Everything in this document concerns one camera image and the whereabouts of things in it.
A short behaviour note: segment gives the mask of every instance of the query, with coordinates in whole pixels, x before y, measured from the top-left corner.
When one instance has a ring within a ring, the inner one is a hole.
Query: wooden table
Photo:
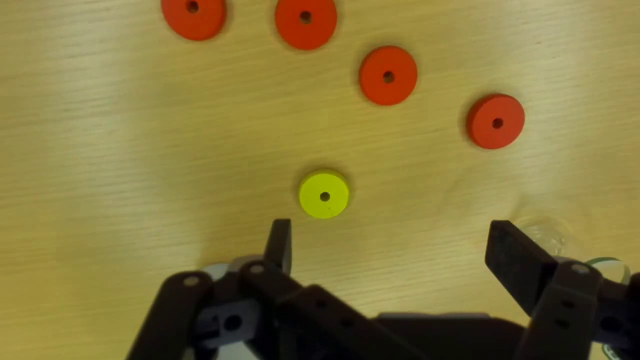
[[[236,0],[187,42],[152,2],[7,2],[0,11],[0,357],[124,357],[160,281],[261,252],[294,220],[294,276],[367,314],[525,314],[485,268],[511,218],[565,255],[640,268],[640,3],[338,0],[319,52],[275,0]],[[383,43],[421,66],[381,108],[356,72]],[[466,139],[471,103],[516,95],[504,149]],[[300,178],[337,168],[351,210],[311,220]]]

